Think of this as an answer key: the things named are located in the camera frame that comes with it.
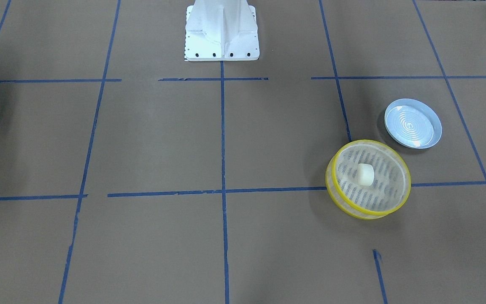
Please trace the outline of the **white steamed bun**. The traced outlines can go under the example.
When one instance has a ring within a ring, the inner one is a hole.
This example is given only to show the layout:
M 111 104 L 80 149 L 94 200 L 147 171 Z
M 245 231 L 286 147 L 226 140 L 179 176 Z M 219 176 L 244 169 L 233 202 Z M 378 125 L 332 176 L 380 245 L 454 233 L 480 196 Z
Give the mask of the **white steamed bun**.
M 374 183 L 375 173 L 371 164 L 357 164 L 356 181 L 362 186 L 371 186 Z

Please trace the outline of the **light blue plate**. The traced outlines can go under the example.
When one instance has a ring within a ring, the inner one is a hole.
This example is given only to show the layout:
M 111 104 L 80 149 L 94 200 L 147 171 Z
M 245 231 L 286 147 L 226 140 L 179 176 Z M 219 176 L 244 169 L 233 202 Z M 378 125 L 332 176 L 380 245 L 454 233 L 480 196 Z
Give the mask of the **light blue plate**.
M 433 147 L 443 133 L 436 112 L 423 102 L 410 98 L 395 100 L 387 106 L 384 125 L 397 143 L 411 149 Z

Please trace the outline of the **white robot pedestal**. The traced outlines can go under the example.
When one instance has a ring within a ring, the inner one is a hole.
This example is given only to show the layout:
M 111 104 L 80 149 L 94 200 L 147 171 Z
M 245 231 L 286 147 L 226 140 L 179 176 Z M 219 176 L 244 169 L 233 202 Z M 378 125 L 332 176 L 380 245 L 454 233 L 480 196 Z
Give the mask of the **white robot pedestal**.
M 184 60 L 260 57 L 257 12 L 246 0 L 196 0 L 186 8 Z

